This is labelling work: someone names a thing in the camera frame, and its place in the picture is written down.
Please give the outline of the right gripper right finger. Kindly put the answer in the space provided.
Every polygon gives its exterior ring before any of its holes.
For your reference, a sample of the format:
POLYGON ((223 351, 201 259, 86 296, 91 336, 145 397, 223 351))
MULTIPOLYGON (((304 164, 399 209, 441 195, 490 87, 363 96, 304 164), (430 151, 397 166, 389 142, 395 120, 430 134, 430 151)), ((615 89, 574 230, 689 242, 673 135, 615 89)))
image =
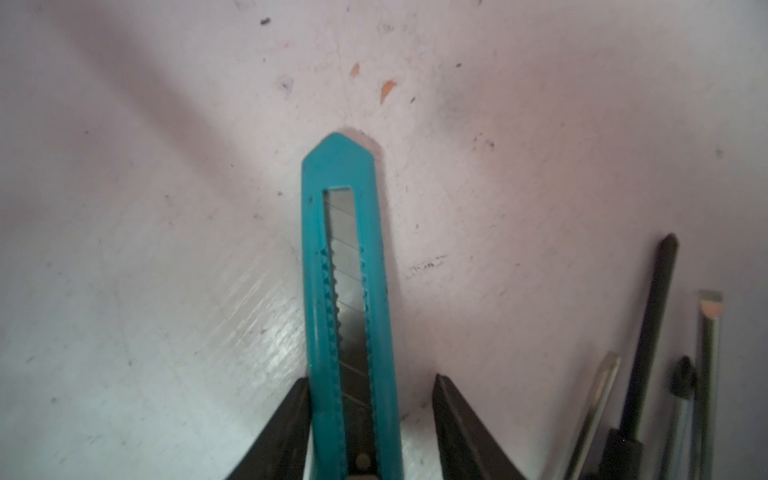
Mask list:
POLYGON ((446 375, 435 377, 432 406, 444 479, 524 479, 446 375))

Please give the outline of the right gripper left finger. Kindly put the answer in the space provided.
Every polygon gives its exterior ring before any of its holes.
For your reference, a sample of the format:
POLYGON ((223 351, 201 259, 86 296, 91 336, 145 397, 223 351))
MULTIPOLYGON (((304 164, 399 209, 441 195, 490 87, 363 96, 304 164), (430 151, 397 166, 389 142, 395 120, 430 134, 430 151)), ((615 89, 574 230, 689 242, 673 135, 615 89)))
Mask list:
POLYGON ((311 426, 309 380, 298 379, 228 480, 302 479, 311 426))

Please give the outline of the teal utility knife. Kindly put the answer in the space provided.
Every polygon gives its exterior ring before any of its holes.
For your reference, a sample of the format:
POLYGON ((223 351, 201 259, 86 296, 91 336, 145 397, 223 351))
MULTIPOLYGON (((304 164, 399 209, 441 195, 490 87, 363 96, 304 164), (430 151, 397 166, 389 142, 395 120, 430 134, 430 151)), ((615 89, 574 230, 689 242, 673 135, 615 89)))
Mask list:
POLYGON ((373 155, 342 133, 301 164, 315 479, 404 476, 373 155))

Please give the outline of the clear handle screwdriver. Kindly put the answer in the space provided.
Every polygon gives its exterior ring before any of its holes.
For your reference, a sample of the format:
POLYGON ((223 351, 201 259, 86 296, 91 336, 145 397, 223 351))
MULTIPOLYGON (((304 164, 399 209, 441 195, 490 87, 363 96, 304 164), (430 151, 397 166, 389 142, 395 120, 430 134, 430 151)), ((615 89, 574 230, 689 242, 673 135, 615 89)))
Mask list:
POLYGON ((713 478, 714 440, 719 380, 720 331, 724 298, 718 290, 700 290, 698 382, 695 413, 697 420, 696 478, 713 478))

